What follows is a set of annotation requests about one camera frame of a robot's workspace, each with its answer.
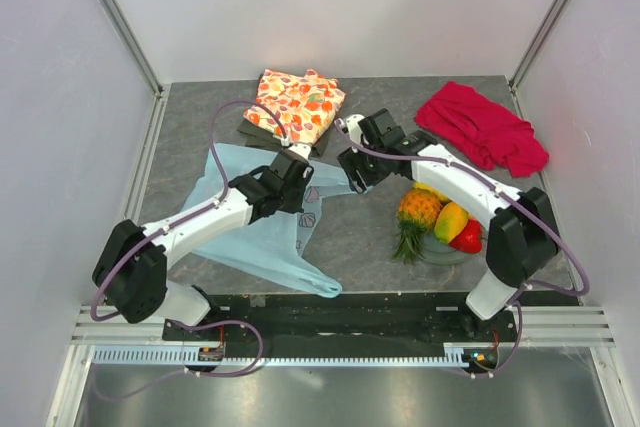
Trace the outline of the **orange pineapple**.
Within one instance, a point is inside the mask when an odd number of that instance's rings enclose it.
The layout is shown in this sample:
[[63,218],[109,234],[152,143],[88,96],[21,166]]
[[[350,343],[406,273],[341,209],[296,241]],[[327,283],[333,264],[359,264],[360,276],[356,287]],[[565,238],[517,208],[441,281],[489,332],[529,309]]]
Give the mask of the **orange pineapple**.
[[420,188],[409,190],[396,212],[396,244],[391,258],[405,264],[421,260],[423,237],[434,229],[442,208],[434,193]]

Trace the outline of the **green orange mango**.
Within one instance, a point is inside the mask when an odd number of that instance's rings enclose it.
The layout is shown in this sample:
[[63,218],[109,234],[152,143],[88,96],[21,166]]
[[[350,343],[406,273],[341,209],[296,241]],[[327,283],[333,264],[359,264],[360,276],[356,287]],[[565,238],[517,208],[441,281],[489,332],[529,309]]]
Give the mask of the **green orange mango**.
[[468,212],[455,202],[447,203],[440,211],[435,227],[434,236],[442,244],[449,244],[457,237],[469,220]]

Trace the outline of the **red bell pepper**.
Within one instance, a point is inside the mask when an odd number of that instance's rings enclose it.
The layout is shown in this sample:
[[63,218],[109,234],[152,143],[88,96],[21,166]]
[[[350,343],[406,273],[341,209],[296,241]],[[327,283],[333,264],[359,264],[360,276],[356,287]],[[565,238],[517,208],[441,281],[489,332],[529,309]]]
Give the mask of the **red bell pepper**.
[[449,242],[449,246],[466,254],[478,254],[483,249],[483,228],[475,219],[470,219],[463,230]]

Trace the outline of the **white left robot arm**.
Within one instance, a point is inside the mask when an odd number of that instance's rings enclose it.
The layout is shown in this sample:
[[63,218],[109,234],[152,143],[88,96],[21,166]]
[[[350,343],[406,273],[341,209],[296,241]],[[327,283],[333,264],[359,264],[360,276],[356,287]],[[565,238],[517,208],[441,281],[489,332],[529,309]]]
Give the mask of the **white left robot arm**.
[[198,340],[219,329],[219,316],[206,295],[168,280],[179,260],[222,234],[277,212],[302,210],[313,175],[311,148],[295,144],[281,150],[268,166],[223,184],[223,190],[183,213],[138,226],[117,224],[92,274],[98,287],[90,315],[96,322],[121,316],[140,323],[154,315],[184,324]]

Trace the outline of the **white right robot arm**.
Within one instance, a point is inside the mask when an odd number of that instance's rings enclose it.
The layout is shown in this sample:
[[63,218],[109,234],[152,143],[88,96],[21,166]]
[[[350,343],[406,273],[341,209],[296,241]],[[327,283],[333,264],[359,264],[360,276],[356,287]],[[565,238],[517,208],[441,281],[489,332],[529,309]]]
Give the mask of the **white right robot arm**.
[[466,297],[458,328],[483,339],[517,290],[559,252],[550,200],[539,188],[521,191],[453,155],[426,132],[407,134],[382,109],[337,119],[348,147],[338,160],[351,188],[362,193],[395,174],[435,188],[473,216],[486,231],[487,270]]

